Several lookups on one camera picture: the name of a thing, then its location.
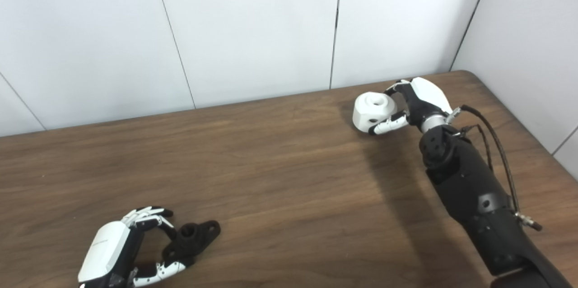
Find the white and black left hand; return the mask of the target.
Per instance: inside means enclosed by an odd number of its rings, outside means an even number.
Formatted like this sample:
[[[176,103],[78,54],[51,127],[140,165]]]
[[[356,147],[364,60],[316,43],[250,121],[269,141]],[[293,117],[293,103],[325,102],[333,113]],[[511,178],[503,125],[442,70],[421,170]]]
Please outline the white and black left hand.
[[[150,271],[135,260],[145,232],[160,228],[170,239],[177,231],[167,220],[171,210],[161,206],[133,209],[121,220],[102,226],[80,268],[80,288],[142,288],[170,278],[190,267],[182,261],[153,263]]]

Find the white and black right hand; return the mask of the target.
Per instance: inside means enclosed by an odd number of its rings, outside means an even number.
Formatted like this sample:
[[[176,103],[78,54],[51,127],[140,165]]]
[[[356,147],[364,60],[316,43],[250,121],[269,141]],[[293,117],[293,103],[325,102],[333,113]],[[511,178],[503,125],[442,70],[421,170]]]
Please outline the white and black right hand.
[[[408,125],[417,127],[423,134],[437,126],[448,124],[453,109],[444,92],[435,84],[421,77],[398,80],[384,91],[391,98],[402,95],[406,109],[368,128],[369,135],[382,135]]]

